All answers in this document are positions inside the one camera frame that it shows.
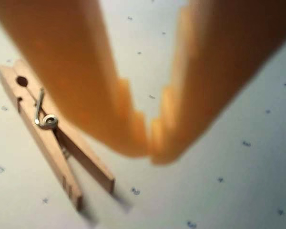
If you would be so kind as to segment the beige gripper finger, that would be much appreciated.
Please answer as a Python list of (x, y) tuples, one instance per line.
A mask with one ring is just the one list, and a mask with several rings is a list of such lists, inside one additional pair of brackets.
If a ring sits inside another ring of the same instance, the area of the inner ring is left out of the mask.
[(0, 0), (0, 24), (67, 120), (122, 155), (148, 154), (99, 1)]
[(172, 81), (152, 123), (154, 164), (175, 161), (286, 41), (286, 0), (191, 0), (182, 8)]

